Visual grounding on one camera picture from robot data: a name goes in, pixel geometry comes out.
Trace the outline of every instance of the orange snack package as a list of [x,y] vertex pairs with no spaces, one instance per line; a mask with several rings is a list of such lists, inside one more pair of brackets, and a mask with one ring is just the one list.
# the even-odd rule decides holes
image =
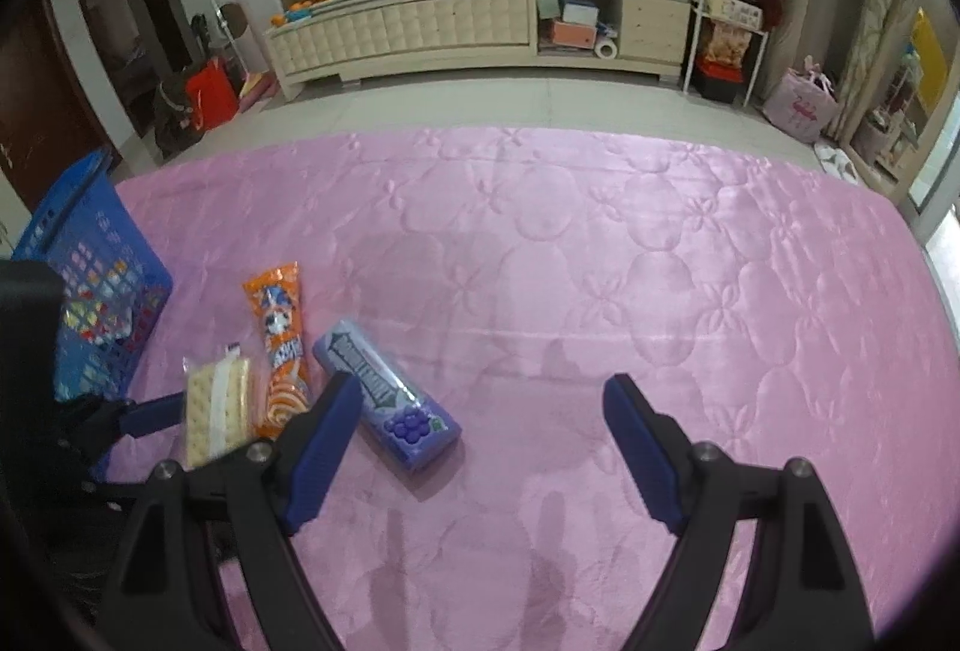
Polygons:
[[263,343],[270,359],[267,403],[257,433],[276,437],[293,416],[307,410],[304,327],[299,310],[299,268],[286,264],[243,284],[253,312],[263,325]]

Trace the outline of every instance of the red bag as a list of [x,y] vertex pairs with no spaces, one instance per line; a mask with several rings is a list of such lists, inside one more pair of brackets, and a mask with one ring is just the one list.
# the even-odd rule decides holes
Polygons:
[[198,131],[224,124],[240,106],[219,58],[210,58],[200,72],[186,80],[186,95],[190,97],[193,125]]

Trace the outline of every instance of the cracker package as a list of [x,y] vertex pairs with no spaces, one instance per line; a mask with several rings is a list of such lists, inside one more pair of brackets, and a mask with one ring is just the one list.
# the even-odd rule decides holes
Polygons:
[[201,467],[253,439],[250,359],[238,347],[219,361],[184,361],[184,464]]
[[304,329],[299,310],[299,268],[287,264],[253,277],[243,285],[263,327],[270,362],[270,385],[261,437],[276,437],[293,416],[307,410],[309,385],[304,356]]

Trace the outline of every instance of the red box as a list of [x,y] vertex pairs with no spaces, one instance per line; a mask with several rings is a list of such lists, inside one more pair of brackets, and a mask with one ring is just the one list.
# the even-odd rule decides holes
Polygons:
[[563,47],[579,47],[582,50],[592,50],[594,42],[597,41],[597,29],[594,26],[581,26],[578,23],[554,20],[550,41]]

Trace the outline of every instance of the bed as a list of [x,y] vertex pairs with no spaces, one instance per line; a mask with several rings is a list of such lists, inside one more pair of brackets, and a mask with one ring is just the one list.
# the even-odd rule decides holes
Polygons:
[[[464,427],[414,480],[355,436],[294,538],[347,649],[619,649],[672,539],[604,426],[615,371],[691,440],[812,459],[878,627],[957,521],[952,332],[865,189],[709,146],[474,127],[322,137],[119,191],[175,279],[134,398],[179,390],[184,356],[256,349],[240,284],[296,260],[307,339],[355,317]],[[142,479],[177,436],[120,443],[112,477]],[[741,527],[704,648],[736,609]],[[263,648],[237,566],[224,583]]]

